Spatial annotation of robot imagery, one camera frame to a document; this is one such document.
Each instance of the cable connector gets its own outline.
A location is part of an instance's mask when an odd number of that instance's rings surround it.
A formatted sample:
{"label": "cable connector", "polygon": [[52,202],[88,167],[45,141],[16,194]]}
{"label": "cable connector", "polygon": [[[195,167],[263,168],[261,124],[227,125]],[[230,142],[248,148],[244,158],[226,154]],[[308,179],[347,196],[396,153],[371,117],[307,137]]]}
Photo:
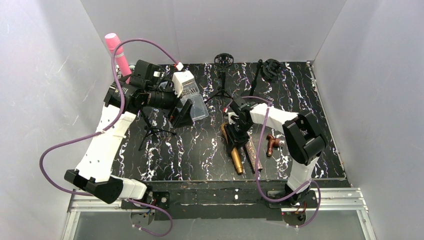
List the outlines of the cable connector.
{"label": "cable connector", "polygon": [[179,61],[178,64],[175,64],[175,67],[178,71],[181,71],[184,68],[184,65]]}

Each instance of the gray floor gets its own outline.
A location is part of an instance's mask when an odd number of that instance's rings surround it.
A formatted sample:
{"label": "gray floor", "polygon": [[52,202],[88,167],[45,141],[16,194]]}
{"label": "gray floor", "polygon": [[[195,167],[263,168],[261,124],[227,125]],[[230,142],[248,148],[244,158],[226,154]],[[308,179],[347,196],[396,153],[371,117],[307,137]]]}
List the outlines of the gray floor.
{"label": "gray floor", "polygon": [[[149,229],[160,233],[169,221],[154,221]],[[82,212],[75,240],[158,239],[131,227],[128,212]],[[364,235],[356,211],[320,211],[315,220],[296,230],[283,221],[265,219],[179,219],[164,240],[363,240]]]}

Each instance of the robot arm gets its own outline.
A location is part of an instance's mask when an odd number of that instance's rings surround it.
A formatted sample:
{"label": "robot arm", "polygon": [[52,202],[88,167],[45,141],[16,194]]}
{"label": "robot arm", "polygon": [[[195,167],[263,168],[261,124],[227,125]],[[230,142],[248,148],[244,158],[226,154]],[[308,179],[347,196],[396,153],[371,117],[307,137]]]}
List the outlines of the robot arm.
{"label": "robot arm", "polygon": [[[75,169],[67,170],[64,179],[76,187],[94,195],[100,200],[111,204],[117,199],[143,199],[146,191],[150,191],[143,182],[136,179],[120,178],[111,175],[111,168],[121,141],[136,114],[143,107],[153,107],[169,111],[167,118],[174,128],[193,124],[191,108],[193,102],[187,100],[183,106],[180,96],[183,84],[194,81],[189,71],[176,72],[172,78],[174,90],[158,90],[163,74],[158,65],[142,60],[137,62],[131,75],[122,77],[120,85],[124,93],[124,112],[119,120],[103,134],[95,136]],[[105,126],[118,115],[121,105],[120,93],[116,83],[112,83],[104,98],[97,132],[102,132]]]}
{"label": "robot arm", "polygon": [[[250,104],[241,97],[234,99],[230,106],[234,112],[228,113],[229,125],[225,126],[229,149],[239,148],[247,143],[247,131],[253,124],[264,123],[269,108],[266,126],[284,133],[288,151],[294,159],[285,194],[288,195],[303,183],[311,181],[315,164],[328,144],[312,113],[287,112],[265,103]],[[290,201],[298,202],[308,193],[309,188],[310,185],[307,184],[297,190]]]}

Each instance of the marble pattern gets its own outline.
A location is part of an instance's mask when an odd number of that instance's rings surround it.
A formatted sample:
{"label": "marble pattern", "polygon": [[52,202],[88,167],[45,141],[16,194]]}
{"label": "marble pattern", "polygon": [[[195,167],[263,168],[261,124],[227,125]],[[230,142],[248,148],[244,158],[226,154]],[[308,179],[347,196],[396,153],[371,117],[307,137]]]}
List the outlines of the marble pattern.
{"label": "marble pattern", "polygon": [[[330,130],[311,73],[305,62],[284,62],[283,80],[268,83],[259,79],[256,93],[273,102],[276,108],[290,112],[310,111],[323,128],[329,141],[312,173],[313,178],[344,178],[337,150],[331,138]],[[171,65],[165,66],[168,75],[174,72]],[[217,68],[214,64],[188,64],[206,100],[220,85]],[[250,89],[256,72],[256,63],[235,63],[228,69],[226,90],[239,96]],[[145,134],[143,118],[138,115],[129,127],[127,138],[122,140],[112,166],[112,174],[118,177],[134,178],[145,181],[232,181],[253,180],[254,174],[245,151],[240,156],[244,174],[237,175],[232,159],[225,150],[225,142],[220,126],[227,119],[223,117],[223,108],[228,98],[213,98],[206,104],[209,117],[198,120],[193,126],[172,129],[166,117],[159,109],[146,107],[144,112],[157,128],[175,131],[177,136],[159,133],[148,137],[141,151],[138,151]],[[250,130],[253,142],[257,146],[261,125],[255,124]],[[272,133],[277,138],[284,136],[267,128],[265,134]],[[275,149],[272,157],[266,157],[267,141],[259,148],[263,170],[260,178],[264,180],[283,180],[288,178],[292,158],[286,146]]]}

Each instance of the gray backdrop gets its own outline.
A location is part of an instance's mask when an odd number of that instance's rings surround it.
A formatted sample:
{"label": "gray backdrop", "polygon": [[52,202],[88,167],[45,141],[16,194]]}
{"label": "gray backdrop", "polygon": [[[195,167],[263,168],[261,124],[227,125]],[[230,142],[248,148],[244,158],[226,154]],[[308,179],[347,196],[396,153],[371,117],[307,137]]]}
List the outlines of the gray backdrop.
{"label": "gray backdrop", "polygon": [[[1,239],[57,240],[70,195],[39,170],[48,147],[96,130],[111,82],[110,57],[79,1],[0,3]],[[89,141],[47,155],[60,185]]]}
{"label": "gray backdrop", "polygon": [[424,2],[348,0],[314,70],[378,239],[422,239]]}
{"label": "gray backdrop", "polygon": [[[211,63],[220,53],[236,62],[315,59],[346,0],[81,0],[98,34],[145,38],[183,63]],[[138,59],[171,61],[148,44],[125,46]]]}

